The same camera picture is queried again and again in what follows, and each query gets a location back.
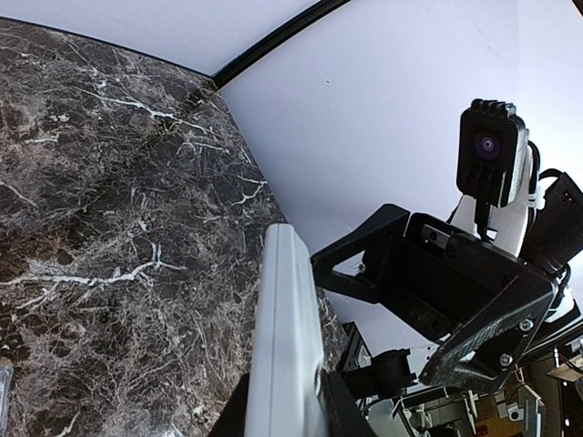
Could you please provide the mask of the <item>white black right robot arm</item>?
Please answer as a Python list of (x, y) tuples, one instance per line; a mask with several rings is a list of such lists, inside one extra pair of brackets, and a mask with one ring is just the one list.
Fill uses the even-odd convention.
[(393, 204), (312, 256), (317, 286), (386, 307), (437, 351), (426, 386), (491, 393), (547, 346), (578, 309), (561, 311), (569, 261), (582, 249), (582, 192), (554, 172), (518, 255)]

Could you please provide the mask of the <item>white air conditioner remote control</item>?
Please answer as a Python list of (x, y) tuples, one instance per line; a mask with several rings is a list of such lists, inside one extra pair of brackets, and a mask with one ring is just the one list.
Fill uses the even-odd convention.
[(327, 435), (323, 365), (309, 251), (292, 225), (273, 224), (261, 264), (245, 435)]

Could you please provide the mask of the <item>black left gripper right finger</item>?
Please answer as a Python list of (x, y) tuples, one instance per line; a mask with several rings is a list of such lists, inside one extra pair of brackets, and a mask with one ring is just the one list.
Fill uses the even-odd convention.
[(328, 436), (376, 437), (338, 373), (323, 371), (318, 395)]

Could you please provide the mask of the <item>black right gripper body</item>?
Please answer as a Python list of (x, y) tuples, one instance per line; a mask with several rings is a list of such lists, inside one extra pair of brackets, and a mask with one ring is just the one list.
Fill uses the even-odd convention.
[(550, 278), (438, 218), (414, 213), (388, 259), (381, 303), (436, 341), (470, 321), (523, 273)]

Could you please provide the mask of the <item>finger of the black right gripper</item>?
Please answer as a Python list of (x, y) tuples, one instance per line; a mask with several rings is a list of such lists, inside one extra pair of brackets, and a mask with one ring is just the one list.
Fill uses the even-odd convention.
[(368, 303), (382, 300), (388, 259), (403, 237), (410, 212), (379, 207), (356, 229), (311, 256), (315, 285)]
[(536, 337), (557, 295), (554, 279), (520, 274), (426, 363), (419, 381), (480, 393), (497, 391)]

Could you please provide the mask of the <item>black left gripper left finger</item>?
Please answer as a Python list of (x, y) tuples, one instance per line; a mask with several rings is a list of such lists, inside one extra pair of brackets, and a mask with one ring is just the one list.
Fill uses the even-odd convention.
[(214, 423), (213, 437), (244, 436), (249, 385), (250, 375), (245, 373)]

